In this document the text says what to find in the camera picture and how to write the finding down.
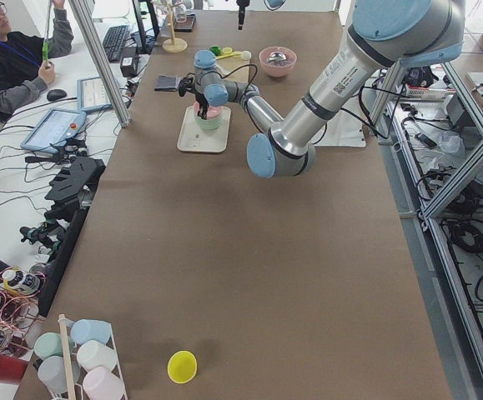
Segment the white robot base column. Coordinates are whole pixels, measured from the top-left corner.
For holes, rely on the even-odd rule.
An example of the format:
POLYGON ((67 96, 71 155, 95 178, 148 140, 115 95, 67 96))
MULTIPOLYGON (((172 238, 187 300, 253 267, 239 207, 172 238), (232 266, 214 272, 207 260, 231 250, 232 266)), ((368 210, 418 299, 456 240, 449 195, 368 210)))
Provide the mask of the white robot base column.
MULTIPOLYGON (((340 48, 346 43, 346 30, 352 22, 352 14, 356 1, 340 1, 338 14, 343 33, 340 48)), ((312 139, 318 147, 353 147, 363 148, 366 145, 362 122, 347 112, 340 111, 326 127, 319 130, 312 139)))

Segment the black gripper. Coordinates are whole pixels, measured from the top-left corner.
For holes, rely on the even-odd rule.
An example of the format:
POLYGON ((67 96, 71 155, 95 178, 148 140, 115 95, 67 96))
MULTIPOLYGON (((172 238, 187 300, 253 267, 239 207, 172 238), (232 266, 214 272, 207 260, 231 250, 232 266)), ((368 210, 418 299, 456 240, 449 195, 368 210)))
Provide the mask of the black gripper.
POLYGON ((236 0, 238 6, 238 30, 242 30, 244 26, 245 10, 250 5, 250 0, 236 0))
POLYGON ((201 119, 206 119, 207 118, 207 112, 208 112, 208 106, 209 106, 208 100, 200 92, 195 93, 195 99, 198 102, 196 104, 196 116, 198 118, 201 118, 201 119))

